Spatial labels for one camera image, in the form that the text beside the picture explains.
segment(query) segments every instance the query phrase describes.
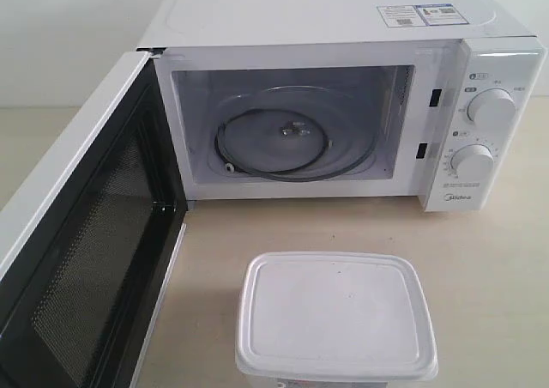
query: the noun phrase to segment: microwave door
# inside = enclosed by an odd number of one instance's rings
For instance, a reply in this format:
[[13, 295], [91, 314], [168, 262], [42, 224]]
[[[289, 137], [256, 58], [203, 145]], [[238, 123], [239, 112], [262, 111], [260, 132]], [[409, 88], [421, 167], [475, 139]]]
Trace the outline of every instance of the microwave door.
[[0, 386], [130, 386], [186, 210], [153, 61], [126, 53], [0, 214]]

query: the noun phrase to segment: container lid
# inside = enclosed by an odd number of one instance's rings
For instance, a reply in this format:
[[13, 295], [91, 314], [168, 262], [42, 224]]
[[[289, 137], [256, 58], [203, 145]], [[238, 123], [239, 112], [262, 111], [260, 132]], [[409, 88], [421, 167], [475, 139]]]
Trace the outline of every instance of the container lid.
[[254, 259], [238, 313], [238, 369], [332, 382], [432, 379], [425, 297], [404, 259], [280, 252]]

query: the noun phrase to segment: plastic food container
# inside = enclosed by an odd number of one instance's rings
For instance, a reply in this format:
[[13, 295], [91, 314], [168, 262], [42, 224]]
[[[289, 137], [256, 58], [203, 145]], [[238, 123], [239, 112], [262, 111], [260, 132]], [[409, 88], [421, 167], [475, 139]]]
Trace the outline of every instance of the plastic food container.
[[250, 263], [236, 362], [254, 388], [378, 387], [438, 370], [413, 266], [345, 252], [267, 253]]

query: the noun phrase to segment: white microwave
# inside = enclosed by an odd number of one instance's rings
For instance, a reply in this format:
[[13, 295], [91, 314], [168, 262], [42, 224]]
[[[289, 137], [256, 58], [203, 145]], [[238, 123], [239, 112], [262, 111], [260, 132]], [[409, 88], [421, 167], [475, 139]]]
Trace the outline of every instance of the white microwave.
[[135, 385], [190, 201], [480, 209], [545, 55], [492, 0], [165, 0], [0, 213], [0, 386]]

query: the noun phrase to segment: power knob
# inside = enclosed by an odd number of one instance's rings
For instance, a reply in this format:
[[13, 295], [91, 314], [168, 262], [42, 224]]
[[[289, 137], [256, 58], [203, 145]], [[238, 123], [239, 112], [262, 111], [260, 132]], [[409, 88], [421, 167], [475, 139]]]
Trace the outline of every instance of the power knob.
[[516, 105], [504, 90], [490, 89], [471, 101], [467, 115], [481, 129], [503, 129], [513, 121]]
[[455, 152], [450, 165], [460, 179], [478, 181], [490, 175], [494, 158], [486, 146], [469, 145]]

